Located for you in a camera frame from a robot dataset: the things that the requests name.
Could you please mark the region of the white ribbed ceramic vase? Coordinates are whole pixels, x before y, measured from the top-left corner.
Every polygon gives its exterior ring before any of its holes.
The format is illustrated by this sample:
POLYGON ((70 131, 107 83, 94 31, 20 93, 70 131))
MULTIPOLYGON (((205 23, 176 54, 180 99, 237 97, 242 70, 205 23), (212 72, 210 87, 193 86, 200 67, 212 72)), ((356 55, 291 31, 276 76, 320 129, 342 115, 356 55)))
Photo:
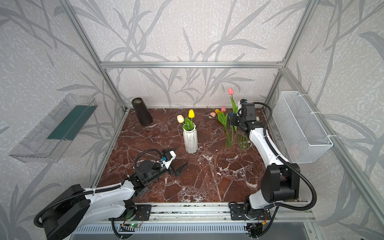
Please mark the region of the white ribbed ceramic vase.
POLYGON ((187 131, 183 131, 184 143, 187 153, 194 154, 198 150, 198 133, 196 130, 196 125, 194 125, 194 129, 187 131))

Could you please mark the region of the pink tulip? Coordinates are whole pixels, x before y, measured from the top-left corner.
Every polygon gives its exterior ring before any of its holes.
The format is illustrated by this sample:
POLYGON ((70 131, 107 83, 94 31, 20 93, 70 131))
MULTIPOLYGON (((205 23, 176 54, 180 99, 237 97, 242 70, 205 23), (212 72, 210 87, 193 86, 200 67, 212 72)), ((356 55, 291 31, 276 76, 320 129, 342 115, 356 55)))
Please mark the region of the pink tulip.
POLYGON ((230 95, 230 100, 231 100, 231 104, 232 104, 232 112, 230 113, 230 119, 237 114, 237 111, 238 111, 238 105, 236 104, 235 100, 234 100, 234 91, 232 88, 229 88, 228 89, 228 93, 230 95))

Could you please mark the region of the cream white tulip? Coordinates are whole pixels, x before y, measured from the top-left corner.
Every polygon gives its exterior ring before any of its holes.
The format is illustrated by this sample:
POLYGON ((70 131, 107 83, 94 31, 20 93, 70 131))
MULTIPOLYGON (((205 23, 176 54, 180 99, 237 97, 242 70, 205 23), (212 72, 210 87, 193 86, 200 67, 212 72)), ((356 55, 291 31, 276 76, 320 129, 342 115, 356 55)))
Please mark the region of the cream white tulip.
POLYGON ((184 130, 186 130, 186 131, 190 130, 189 124, 186 123, 186 120, 185 120, 185 118, 182 115, 178 115, 177 116, 177 121, 179 122, 179 124, 183 125, 183 129, 184 130))

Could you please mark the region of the yellow tulip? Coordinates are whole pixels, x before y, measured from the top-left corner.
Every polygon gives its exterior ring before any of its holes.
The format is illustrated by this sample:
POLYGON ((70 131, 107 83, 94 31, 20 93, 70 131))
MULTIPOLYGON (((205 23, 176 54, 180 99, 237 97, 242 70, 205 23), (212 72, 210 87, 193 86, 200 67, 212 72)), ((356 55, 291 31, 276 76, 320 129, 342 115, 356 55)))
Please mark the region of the yellow tulip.
POLYGON ((193 123, 193 118, 195 117, 195 113, 193 109, 189 110, 188 117, 186 118, 186 123, 188 127, 188 131, 192 131, 195 128, 193 123))

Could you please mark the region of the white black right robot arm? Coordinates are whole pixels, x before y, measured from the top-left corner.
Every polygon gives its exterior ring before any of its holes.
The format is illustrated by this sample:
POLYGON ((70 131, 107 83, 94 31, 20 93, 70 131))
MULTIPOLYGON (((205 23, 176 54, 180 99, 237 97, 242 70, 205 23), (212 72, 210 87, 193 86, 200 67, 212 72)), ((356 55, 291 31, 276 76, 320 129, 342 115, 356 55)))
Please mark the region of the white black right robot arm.
POLYGON ((317 193, 310 181, 301 174, 298 164, 291 164, 277 149, 269 136, 266 125, 252 116, 248 121, 246 116, 234 113, 231 125, 239 127, 249 137, 257 148, 266 166, 262 179, 262 187, 248 198, 252 210, 283 207, 295 211, 310 210, 317 203, 317 193), (303 207, 288 205, 285 201, 298 198, 300 181, 309 188, 312 199, 303 207))

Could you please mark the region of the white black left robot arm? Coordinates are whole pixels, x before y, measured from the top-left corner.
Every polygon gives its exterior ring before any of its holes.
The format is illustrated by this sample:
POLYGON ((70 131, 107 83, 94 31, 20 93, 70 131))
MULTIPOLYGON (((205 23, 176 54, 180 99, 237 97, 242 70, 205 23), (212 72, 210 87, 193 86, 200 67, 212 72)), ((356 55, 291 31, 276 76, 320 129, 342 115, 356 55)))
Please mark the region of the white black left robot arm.
POLYGON ((134 160, 134 174, 120 183, 83 189, 73 185, 34 217, 34 225, 45 231, 48 240, 63 240, 77 228, 103 219, 123 218, 135 209, 133 200, 149 190, 163 174, 179 176, 186 167, 172 167, 176 148, 148 149, 134 160))

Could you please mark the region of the black cylindrical vase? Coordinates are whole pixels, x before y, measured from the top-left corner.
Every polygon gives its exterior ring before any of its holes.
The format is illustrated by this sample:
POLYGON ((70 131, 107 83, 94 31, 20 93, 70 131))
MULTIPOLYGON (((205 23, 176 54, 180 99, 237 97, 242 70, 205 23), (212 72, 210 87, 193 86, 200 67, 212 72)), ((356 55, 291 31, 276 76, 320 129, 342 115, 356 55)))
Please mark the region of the black cylindrical vase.
POLYGON ((153 122, 153 117, 142 98, 133 99, 132 106, 142 126, 148 126, 153 122))

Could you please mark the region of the tulip bunch on table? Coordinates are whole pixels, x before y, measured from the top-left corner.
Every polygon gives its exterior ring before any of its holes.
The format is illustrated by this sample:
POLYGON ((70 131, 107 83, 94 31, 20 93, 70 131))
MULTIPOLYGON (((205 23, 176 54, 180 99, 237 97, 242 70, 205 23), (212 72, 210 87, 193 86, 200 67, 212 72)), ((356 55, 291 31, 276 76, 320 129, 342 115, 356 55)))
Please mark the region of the tulip bunch on table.
MULTIPOLYGON (((230 113, 227 113, 226 108, 216 109, 211 113, 212 118, 216 118, 219 123, 224 127, 226 134, 226 147, 231 147, 236 142, 242 151, 246 152, 251 145, 250 132, 243 132, 239 127, 230 126, 230 113)), ((257 115, 258 128, 263 128, 264 124, 260 117, 257 115)))

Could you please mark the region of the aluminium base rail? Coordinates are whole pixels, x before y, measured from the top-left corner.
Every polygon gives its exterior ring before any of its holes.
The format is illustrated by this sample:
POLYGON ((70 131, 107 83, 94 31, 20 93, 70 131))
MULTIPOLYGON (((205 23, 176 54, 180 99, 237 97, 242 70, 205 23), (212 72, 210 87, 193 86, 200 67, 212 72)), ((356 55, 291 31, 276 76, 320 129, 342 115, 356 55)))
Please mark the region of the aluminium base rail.
MULTIPOLYGON (((145 217, 144 223, 231 223, 232 217, 228 203, 150 203, 151 209, 144 210, 143 203, 137 204, 141 211, 139 221, 145 217)), ((316 219, 312 211, 294 211, 286 208, 270 210, 271 219, 275 223, 314 222, 316 219)))

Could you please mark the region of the clear plastic wall shelf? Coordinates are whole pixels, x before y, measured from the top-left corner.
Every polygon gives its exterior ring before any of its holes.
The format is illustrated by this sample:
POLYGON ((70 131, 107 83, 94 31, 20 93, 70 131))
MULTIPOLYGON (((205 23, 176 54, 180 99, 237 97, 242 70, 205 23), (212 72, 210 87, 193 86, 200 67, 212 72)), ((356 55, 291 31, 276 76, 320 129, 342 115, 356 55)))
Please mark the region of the clear plastic wall shelf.
POLYGON ((56 163, 98 107, 96 98, 66 97, 12 149, 23 163, 56 163))

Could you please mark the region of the aluminium frame profile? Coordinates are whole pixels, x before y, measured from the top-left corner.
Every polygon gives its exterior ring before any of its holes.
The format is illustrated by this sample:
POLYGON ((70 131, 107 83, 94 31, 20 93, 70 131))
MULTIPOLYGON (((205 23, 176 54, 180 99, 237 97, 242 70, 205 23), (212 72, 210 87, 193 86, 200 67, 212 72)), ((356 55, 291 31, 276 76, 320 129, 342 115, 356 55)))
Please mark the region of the aluminium frame profile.
MULTIPOLYGON (((301 93, 304 97, 304 101, 308 106, 316 111, 317 118, 324 127, 326 133, 335 135, 336 132, 329 125, 324 115, 319 112, 318 107, 308 96, 305 89, 298 82, 298 79, 293 75, 287 64, 289 63, 292 55, 299 44, 300 39, 304 35, 305 28, 309 25, 310 20, 315 13, 316 7, 319 1, 308 1, 305 7, 304 14, 300 20, 299 26, 294 34, 294 37, 288 48, 286 56, 280 62, 101 62, 97 56, 96 50, 93 47, 89 37, 86 34, 77 14, 71 5, 70 1, 60 1, 60 8, 64 15, 68 17, 71 25, 75 29, 81 42, 85 46, 87 52, 90 54, 95 66, 96 71, 102 76, 103 81, 107 84, 108 88, 113 92, 114 96, 119 101, 123 110, 126 110, 125 102, 121 95, 117 92, 116 87, 110 80, 105 69, 109 68, 133 68, 133 69, 278 69, 278 75, 276 76, 270 93, 267 99, 270 100, 274 91, 276 90, 281 77, 285 77, 289 82, 290 86, 297 92, 301 93)), ((384 222, 384 200, 380 196, 379 192, 372 185, 368 177, 363 173, 363 170, 358 166, 357 162, 353 159, 351 154, 348 152, 346 146, 342 143, 339 137, 335 137, 333 152, 340 164, 345 169, 345 173, 348 174, 349 178, 353 181, 361 196, 366 201, 367 205, 372 209, 376 218, 380 223, 384 222)))

